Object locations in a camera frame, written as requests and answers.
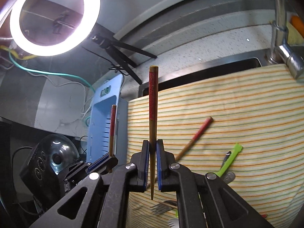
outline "striped cloth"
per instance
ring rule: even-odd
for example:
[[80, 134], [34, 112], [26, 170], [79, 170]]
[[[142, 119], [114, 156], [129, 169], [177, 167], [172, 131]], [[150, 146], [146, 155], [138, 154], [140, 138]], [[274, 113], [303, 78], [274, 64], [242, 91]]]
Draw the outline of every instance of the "striped cloth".
[[[275, 228], [288, 227], [304, 203], [304, 78], [295, 81], [285, 65], [274, 65], [160, 91], [158, 139], [177, 155], [208, 116], [214, 122], [180, 163], [199, 174], [217, 172], [240, 143], [230, 187]], [[129, 103], [128, 161], [144, 139], [148, 97]], [[157, 189], [154, 200], [176, 199]], [[127, 227], [168, 227], [175, 212], [153, 215], [156, 201], [150, 192], [130, 193]]]

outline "glowing white ring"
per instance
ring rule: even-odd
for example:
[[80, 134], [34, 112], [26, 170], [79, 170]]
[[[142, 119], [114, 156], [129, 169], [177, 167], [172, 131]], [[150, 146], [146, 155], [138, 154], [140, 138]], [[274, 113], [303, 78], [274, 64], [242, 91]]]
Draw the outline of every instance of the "glowing white ring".
[[25, 1], [26, 0], [17, 0], [13, 6], [10, 19], [11, 34], [14, 41], [21, 49], [30, 54], [41, 56], [62, 54], [79, 45], [91, 32], [97, 21], [100, 10], [100, 0], [83, 0], [83, 17], [74, 33], [57, 45], [41, 46], [30, 42], [21, 31], [19, 18]]

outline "green plastic utensil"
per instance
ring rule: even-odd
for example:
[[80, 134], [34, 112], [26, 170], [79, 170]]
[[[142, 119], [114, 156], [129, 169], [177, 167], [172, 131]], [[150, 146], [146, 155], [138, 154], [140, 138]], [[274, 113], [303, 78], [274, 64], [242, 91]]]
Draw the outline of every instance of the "green plastic utensil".
[[233, 160], [235, 157], [238, 155], [238, 153], [243, 149], [243, 147], [239, 144], [236, 143], [233, 148], [232, 154], [229, 156], [227, 159], [226, 163], [223, 165], [223, 167], [216, 173], [217, 176], [221, 177], [224, 172], [229, 168], [229, 166], [232, 164]]

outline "faucet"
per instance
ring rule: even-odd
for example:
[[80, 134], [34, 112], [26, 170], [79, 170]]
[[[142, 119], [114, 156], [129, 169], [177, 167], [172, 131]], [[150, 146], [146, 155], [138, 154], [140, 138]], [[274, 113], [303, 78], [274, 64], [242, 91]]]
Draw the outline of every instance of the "faucet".
[[267, 59], [270, 64], [285, 63], [296, 80], [304, 72], [304, 60], [287, 43], [285, 0], [275, 0], [275, 21], [272, 23], [272, 38]]

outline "sink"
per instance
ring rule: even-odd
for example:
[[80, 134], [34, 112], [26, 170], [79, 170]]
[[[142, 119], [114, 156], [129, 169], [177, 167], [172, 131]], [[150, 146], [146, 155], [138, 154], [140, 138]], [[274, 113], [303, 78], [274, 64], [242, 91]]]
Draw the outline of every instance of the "sink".
[[[158, 79], [158, 90], [161, 91], [195, 81], [267, 66], [266, 51], [258, 50], [227, 56], [175, 71]], [[149, 83], [147, 82], [139, 86], [138, 96], [142, 97], [148, 94]]]

